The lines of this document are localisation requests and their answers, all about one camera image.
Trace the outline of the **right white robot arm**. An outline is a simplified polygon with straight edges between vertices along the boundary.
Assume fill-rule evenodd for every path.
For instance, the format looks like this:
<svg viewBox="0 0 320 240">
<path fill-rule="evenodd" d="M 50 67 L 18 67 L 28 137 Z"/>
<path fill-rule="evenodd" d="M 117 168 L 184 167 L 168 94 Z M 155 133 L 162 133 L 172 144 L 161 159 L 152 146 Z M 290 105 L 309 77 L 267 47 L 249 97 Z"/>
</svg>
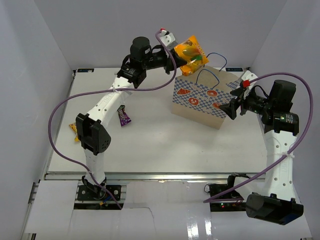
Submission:
<svg viewBox="0 0 320 240">
<path fill-rule="evenodd" d="M 239 88 L 231 91 L 234 98 L 220 106 L 231 119 L 237 109 L 258 114 L 264 126 L 263 139 L 267 151 L 264 185 L 256 182 L 242 186 L 232 182 L 225 188 L 226 195 L 236 200 L 242 196 L 248 217 L 278 225 L 286 225 L 304 213 L 304 207 L 296 203 L 293 188 L 293 154 L 289 152 L 299 133 L 299 117 L 291 112 L 296 85 L 285 80 L 275 80 L 269 94 L 260 97 L 249 80 L 241 81 Z"/>
</svg>

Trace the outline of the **black xdof label sticker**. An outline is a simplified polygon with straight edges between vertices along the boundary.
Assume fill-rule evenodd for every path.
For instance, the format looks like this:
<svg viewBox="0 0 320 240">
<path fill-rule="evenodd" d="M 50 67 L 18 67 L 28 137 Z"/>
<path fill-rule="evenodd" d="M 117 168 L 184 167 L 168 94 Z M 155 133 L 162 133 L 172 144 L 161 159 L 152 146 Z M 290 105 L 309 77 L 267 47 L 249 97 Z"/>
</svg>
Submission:
<svg viewBox="0 0 320 240">
<path fill-rule="evenodd" d="M 243 69 L 241 67 L 226 67 L 226 72 L 242 72 Z"/>
</svg>

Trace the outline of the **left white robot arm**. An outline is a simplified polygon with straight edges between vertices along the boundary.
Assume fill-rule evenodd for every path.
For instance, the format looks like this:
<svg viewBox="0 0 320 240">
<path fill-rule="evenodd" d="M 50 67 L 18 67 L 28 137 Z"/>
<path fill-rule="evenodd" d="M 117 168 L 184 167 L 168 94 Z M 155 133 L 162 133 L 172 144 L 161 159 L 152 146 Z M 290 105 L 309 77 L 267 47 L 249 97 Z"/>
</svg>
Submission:
<svg viewBox="0 0 320 240">
<path fill-rule="evenodd" d="M 130 53 L 123 59 L 116 74 L 110 92 L 86 114 L 78 114 L 75 120 L 77 135 L 86 158 L 88 171 L 82 177 L 82 183 L 94 199 L 99 200 L 106 194 L 106 176 L 104 173 L 104 152 L 111 143 L 107 126 L 131 95 L 131 89 L 137 89 L 147 76 L 147 71 L 164 68 L 168 74 L 186 65 L 186 61 L 173 50 L 177 41 L 172 33 L 159 37 L 159 44 L 151 47 L 144 36 L 136 37 L 130 46 Z"/>
</svg>

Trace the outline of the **white front cover sheet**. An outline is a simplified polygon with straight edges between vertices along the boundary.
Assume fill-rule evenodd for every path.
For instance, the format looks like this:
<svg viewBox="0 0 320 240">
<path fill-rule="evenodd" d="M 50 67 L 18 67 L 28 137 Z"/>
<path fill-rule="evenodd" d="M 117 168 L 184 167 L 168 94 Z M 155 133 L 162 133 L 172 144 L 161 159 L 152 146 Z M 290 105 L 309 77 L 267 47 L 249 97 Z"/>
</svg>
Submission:
<svg viewBox="0 0 320 240">
<path fill-rule="evenodd" d="M 74 209 L 74 181 L 39 184 L 25 232 L 38 240 L 299 240 L 305 217 L 282 226 L 240 212 L 211 212 L 201 183 L 131 182 L 121 210 Z"/>
</svg>

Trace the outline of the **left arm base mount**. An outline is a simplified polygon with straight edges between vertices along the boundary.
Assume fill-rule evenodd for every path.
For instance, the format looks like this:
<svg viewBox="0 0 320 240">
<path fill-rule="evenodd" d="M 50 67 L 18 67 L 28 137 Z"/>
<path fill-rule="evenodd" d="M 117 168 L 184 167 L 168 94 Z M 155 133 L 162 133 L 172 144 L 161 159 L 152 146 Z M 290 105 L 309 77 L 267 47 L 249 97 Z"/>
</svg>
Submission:
<svg viewBox="0 0 320 240">
<path fill-rule="evenodd" d="M 121 199 L 122 186 L 121 185 L 106 185 L 105 188 L 113 195 L 113 197 L 119 201 Z M 113 201 L 114 199 L 106 191 L 98 189 L 98 192 L 95 193 L 91 191 L 85 185 L 80 185 L 78 187 L 78 192 L 76 196 L 77 201 Z"/>
</svg>

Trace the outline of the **orange mango gummy bag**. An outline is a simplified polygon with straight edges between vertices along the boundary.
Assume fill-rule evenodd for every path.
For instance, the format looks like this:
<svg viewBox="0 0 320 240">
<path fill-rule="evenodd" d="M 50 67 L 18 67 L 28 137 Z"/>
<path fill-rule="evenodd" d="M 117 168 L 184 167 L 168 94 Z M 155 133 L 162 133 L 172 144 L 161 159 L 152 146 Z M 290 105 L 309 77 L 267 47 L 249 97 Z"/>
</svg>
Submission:
<svg viewBox="0 0 320 240">
<path fill-rule="evenodd" d="M 209 62 L 195 35 L 175 46 L 174 50 L 180 58 L 186 61 L 186 64 L 180 66 L 183 76 L 194 74 L 201 66 Z"/>
</svg>

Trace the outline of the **purple m&m's packet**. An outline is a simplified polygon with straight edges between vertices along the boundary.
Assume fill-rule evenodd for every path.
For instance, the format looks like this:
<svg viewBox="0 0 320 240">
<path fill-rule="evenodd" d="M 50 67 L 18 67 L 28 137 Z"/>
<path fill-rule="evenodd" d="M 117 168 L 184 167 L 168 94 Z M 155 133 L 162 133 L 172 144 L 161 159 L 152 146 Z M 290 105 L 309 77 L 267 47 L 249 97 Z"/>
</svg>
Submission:
<svg viewBox="0 0 320 240">
<path fill-rule="evenodd" d="M 119 117 L 119 121 L 120 121 L 120 126 L 124 127 L 127 124 L 131 123 L 132 120 L 130 119 L 130 117 L 127 115 L 126 111 L 125 111 L 125 105 L 121 105 L 118 110 L 118 117 Z"/>
</svg>

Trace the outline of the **blue checkered paper bag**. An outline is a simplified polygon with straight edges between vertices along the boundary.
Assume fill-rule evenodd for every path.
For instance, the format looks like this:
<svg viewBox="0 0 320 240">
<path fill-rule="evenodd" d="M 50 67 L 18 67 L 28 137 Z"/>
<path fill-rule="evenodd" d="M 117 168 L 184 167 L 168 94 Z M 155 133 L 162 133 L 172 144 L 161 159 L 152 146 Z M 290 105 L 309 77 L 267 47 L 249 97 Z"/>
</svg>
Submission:
<svg viewBox="0 0 320 240">
<path fill-rule="evenodd" d="M 226 114 L 219 106 L 234 98 L 230 92 L 240 83 L 242 72 L 227 72 L 225 68 L 204 65 L 189 76 L 177 76 L 174 81 L 171 113 L 197 123 L 220 129 Z"/>
</svg>

